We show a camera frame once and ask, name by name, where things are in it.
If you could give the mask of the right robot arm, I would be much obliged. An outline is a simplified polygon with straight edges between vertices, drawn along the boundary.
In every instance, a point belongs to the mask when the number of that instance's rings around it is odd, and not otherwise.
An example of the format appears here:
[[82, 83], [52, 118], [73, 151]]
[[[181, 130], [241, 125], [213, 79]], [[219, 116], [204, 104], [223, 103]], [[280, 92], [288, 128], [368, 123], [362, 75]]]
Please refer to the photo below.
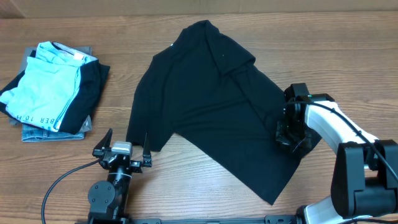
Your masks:
[[284, 118], [275, 140], [296, 155], [308, 153], [320, 136], [336, 155], [330, 196], [294, 215], [267, 216], [267, 223], [383, 223], [397, 213], [397, 143], [361, 129], [326, 94], [310, 94], [305, 83], [284, 91]]

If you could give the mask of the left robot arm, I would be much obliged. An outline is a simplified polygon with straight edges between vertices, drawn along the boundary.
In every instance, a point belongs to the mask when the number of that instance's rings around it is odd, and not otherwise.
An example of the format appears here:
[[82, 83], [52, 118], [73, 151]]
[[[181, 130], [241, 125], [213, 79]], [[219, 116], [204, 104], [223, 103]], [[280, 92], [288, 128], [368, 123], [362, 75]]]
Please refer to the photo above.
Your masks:
[[94, 147], [92, 155], [108, 171], [106, 180], [94, 183], [88, 191], [90, 211], [88, 223], [134, 223], [126, 213], [127, 198], [133, 173], [152, 166], [150, 150], [144, 149], [142, 160], [132, 159], [132, 144], [116, 141], [111, 144], [113, 130]]

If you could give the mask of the black t-shirt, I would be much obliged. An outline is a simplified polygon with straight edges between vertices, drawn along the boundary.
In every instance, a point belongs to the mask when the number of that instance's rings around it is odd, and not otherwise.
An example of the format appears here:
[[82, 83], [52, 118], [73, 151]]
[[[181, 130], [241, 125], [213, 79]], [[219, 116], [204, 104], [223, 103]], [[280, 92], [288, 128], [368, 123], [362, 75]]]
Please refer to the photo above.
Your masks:
[[273, 204], [305, 153], [276, 142], [284, 92], [255, 61], [209, 21], [185, 28], [141, 78], [126, 141], [159, 152], [179, 134]]

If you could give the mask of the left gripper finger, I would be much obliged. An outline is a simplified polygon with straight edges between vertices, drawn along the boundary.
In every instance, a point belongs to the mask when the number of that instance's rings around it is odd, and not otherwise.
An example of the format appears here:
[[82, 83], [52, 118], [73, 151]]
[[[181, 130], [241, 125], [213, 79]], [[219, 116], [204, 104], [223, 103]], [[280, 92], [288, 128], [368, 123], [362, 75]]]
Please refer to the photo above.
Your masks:
[[149, 149], [149, 137], [148, 134], [145, 135], [144, 138], [144, 145], [143, 145], [143, 153], [142, 153], [144, 160], [151, 160], [152, 156]]
[[102, 150], [110, 147], [113, 129], [109, 128], [104, 138], [94, 147], [95, 150]]

